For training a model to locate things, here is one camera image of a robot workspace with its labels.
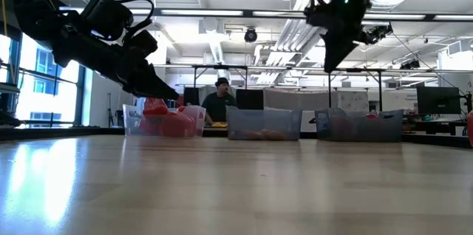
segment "computer monitor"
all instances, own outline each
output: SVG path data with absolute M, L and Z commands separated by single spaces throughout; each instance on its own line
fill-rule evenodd
M 457 87 L 418 87 L 419 114 L 460 114 L 460 91 Z

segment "dark shirt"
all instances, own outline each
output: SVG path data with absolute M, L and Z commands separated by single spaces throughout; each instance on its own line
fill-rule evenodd
M 202 107 L 207 109 L 207 113 L 210 115 L 212 121 L 226 122 L 227 121 L 227 108 L 226 106 L 237 106 L 235 98 L 227 94 L 221 98 L 217 93 L 211 93 L 205 98 Z

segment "man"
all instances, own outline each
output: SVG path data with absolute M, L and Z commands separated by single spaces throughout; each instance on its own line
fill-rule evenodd
M 218 78 L 215 86 L 217 91 L 208 95 L 202 104 L 202 107 L 207 109 L 205 116 L 210 125 L 214 122 L 226 122 L 227 106 L 237 106 L 235 98 L 228 94 L 228 80 L 226 78 Z

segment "plastic container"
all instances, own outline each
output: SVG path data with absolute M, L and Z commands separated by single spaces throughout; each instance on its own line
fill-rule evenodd
M 298 140 L 301 131 L 300 110 L 242 110 L 227 108 L 230 140 Z
M 344 112 L 341 109 L 315 111 L 317 138 L 340 142 L 399 142 L 403 110 Z
M 205 124 L 205 109 L 187 106 L 182 113 L 169 109 L 170 115 L 143 116 L 142 108 L 123 105 L 125 135 L 193 138 L 201 137 Z

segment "ceiling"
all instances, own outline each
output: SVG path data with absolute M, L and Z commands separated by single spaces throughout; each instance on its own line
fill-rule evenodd
M 61 0 L 71 7 L 83 7 L 88 0 Z M 158 8 L 210 8 L 210 9 L 258 9 L 258 10 L 292 10 L 296 0 L 155 0 Z M 131 3 L 130 7 L 148 7 L 147 4 Z M 405 0 L 390 11 L 394 13 L 473 13 L 473 0 Z M 168 48 L 168 57 L 179 56 L 202 57 L 210 52 L 205 42 L 180 41 L 182 34 L 195 34 L 201 18 L 157 17 L 156 23 L 173 38 L 174 44 Z M 246 27 L 255 27 L 258 34 L 257 43 L 274 44 L 286 24 L 284 19 L 269 18 L 224 18 L 225 31 L 231 32 L 230 40 L 222 42 L 223 52 L 253 54 L 256 44 L 243 41 Z M 455 41 L 457 37 L 473 38 L 473 23 L 392 23 L 396 37 L 390 36 L 376 46 L 365 46 L 355 49 L 342 67 L 366 66 L 380 67 L 399 59 L 411 51 L 420 51 L 421 58 L 430 66 L 435 66 L 437 51 Z

